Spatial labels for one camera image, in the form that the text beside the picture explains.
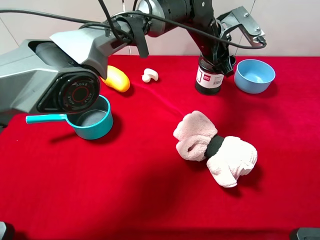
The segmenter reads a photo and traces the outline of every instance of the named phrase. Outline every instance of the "red table surface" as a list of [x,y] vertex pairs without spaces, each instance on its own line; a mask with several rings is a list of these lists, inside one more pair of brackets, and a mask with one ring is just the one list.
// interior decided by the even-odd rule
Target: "red table surface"
[[[320,227],[320,58],[255,58],[276,72],[265,92],[241,92],[230,77],[206,96],[195,89],[195,56],[110,57],[131,88],[101,86],[114,126],[98,140],[17,115],[0,135],[0,221],[23,240],[282,240]],[[145,68],[160,80],[142,82]],[[173,131],[194,110],[257,148],[237,187],[176,151]]]

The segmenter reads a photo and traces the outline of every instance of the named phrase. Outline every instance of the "jar label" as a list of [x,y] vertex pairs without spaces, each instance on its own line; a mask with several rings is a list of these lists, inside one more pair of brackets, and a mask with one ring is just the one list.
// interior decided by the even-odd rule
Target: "jar label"
[[215,89],[220,87],[224,79],[223,74],[211,74],[203,71],[200,66],[196,74],[196,81],[204,88]]

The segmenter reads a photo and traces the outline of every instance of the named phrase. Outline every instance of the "teal saucepan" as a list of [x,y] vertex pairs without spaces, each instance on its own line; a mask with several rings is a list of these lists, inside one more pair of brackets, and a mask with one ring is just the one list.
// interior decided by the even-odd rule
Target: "teal saucepan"
[[108,99],[99,95],[96,102],[85,112],[74,114],[32,115],[25,118],[27,124],[66,121],[76,134],[87,140],[99,139],[112,128],[114,120]]

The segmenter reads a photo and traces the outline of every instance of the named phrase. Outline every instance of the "rolled towel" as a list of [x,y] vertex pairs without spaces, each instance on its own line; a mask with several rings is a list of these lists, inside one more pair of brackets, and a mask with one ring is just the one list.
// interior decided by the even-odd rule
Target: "rolled towel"
[[185,160],[202,161],[208,144],[217,134],[215,125],[202,112],[187,114],[178,124],[173,136],[179,140],[176,149]]
[[254,146],[239,137],[227,136],[206,165],[220,186],[232,188],[237,185],[240,176],[251,172],[257,159],[258,153]]

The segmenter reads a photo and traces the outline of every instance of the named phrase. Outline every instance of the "light blue bowl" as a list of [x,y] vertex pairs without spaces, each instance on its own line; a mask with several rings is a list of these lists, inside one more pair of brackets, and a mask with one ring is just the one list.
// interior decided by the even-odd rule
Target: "light blue bowl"
[[110,102],[99,95],[95,103],[86,111],[75,114],[33,115],[25,118],[27,124],[66,121],[76,134],[86,140],[99,139],[112,128],[114,119]]
[[275,79],[275,70],[267,63],[255,59],[239,62],[234,76],[235,85],[248,94],[265,91]]

